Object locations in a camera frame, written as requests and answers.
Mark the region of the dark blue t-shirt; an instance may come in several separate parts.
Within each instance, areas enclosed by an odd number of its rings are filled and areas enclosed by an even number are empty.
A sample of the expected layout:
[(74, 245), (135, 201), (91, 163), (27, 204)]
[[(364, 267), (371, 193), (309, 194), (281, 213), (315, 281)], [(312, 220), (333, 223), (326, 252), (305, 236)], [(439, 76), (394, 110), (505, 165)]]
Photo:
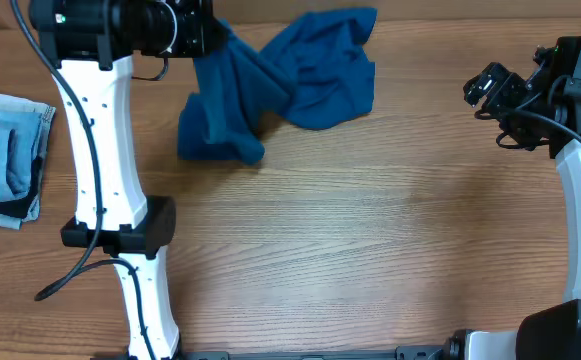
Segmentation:
[(193, 61), (199, 90), (179, 116), (178, 156), (255, 165), (265, 154), (257, 133), (266, 113), (308, 130), (370, 113), (376, 64), (364, 46), (377, 19), (374, 7), (309, 12), (259, 51), (230, 32)]

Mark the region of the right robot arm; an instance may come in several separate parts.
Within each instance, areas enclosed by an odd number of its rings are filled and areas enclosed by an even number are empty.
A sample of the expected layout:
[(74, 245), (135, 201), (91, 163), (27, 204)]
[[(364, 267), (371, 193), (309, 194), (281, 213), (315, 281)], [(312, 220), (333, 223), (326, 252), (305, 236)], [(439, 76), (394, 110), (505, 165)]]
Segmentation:
[(561, 304), (527, 316), (515, 330), (459, 330), (419, 359), (581, 359), (581, 36), (536, 49), (524, 79), (490, 63), (463, 87), (475, 118), (495, 120), (501, 148), (549, 149), (566, 205), (568, 270)]

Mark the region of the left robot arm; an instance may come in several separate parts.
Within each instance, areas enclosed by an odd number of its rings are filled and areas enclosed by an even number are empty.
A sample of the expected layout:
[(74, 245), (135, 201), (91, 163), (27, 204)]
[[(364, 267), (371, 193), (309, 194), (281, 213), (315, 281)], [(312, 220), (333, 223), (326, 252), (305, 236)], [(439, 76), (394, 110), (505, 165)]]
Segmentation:
[(143, 193), (130, 111), (133, 56), (199, 58), (226, 29), (209, 0), (35, 0), (23, 26), (56, 82), (69, 125), (76, 210), (62, 242), (104, 252), (119, 278), (128, 359), (180, 359), (166, 258), (176, 227), (171, 197)]

